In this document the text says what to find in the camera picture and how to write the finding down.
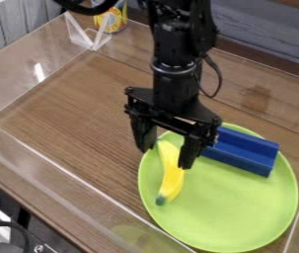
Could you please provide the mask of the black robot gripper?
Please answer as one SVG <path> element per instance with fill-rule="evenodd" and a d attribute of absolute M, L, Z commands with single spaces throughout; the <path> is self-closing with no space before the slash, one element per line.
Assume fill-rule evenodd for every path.
<path fill-rule="evenodd" d="M 155 143 L 157 128 L 165 127 L 185 137 L 178 167 L 190 169 L 206 146 L 213 146 L 221 117 L 201 103 L 202 61 L 186 66 L 151 65 L 153 87 L 127 87 L 126 113 L 137 147 L 147 152 Z"/>

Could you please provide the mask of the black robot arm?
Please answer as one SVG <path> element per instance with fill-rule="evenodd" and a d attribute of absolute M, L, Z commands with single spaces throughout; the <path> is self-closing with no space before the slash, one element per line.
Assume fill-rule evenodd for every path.
<path fill-rule="evenodd" d="M 211 0 L 146 0 L 153 36 L 153 86 L 129 87 L 126 113 L 137 146 L 153 148 L 157 129 L 181 134 L 185 141 L 177 165 L 193 167 L 215 144 L 221 117 L 199 100 L 202 65 L 217 42 Z"/>

